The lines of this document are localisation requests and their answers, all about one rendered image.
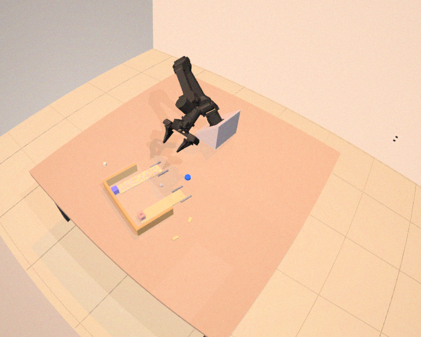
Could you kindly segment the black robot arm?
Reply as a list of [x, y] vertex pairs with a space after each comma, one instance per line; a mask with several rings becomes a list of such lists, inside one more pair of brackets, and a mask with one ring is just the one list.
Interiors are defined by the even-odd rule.
[[[204, 94], [192, 72], [190, 59], [183, 56], [174, 62], [172, 68], [183, 91], [183, 95], [179, 96], [179, 99], [176, 101], [176, 107], [194, 122], [200, 115], [206, 116], [209, 127], [222, 122], [224, 119], [218, 113], [219, 106]], [[185, 129], [188, 132], [190, 123], [191, 120], [174, 119], [172, 126], [175, 126], [177, 129]]]

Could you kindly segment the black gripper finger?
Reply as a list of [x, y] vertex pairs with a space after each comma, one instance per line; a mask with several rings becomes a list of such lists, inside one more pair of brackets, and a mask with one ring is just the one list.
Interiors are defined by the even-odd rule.
[[177, 148], [177, 153], [181, 150], [183, 150], [184, 148], [193, 145], [193, 143], [191, 143], [189, 140], [187, 140], [186, 138], [183, 139], [183, 142], [180, 144], [180, 146]]
[[169, 128], [169, 127], [167, 127], [167, 126], [165, 126], [165, 128], [166, 128], [166, 133], [165, 133], [165, 135], [164, 135], [164, 138], [163, 138], [163, 144], [170, 138], [170, 136], [173, 134], [173, 131]]

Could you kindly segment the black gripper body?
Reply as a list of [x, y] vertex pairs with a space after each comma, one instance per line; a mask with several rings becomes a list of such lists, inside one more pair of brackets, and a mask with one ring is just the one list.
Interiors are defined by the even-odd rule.
[[[164, 119], [164, 121], [163, 121], [163, 123], [164, 123], [164, 125], [165, 126], [167, 126], [167, 127], [169, 127], [171, 130], [176, 130], [177, 132], [179, 132], [180, 134], [182, 134], [184, 137], [186, 137], [186, 139], [187, 140], [189, 140], [191, 143], [193, 143], [193, 144], [195, 144], [195, 145], [198, 145], [199, 144], [199, 139], [196, 137], [196, 136], [194, 136], [193, 134], [190, 134], [189, 133], [189, 131], [190, 131], [190, 129], [192, 128], [192, 127], [194, 127], [195, 125], [194, 125], [194, 121], [191, 119], [191, 118], [189, 118], [188, 116], [182, 116], [181, 117], [183, 120], [185, 120], [185, 121], [188, 121], [188, 120], [191, 120], [191, 123], [190, 123], [190, 128], [189, 128], [189, 130], [188, 130], [188, 132], [186, 132], [186, 130], [185, 129], [181, 129], [181, 130], [179, 130], [179, 129], [177, 129], [175, 126], [172, 126], [172, 122], [169, 120], [169, 119]], [[185, 132], [185, 133], [183, 133], [183, 132]]]

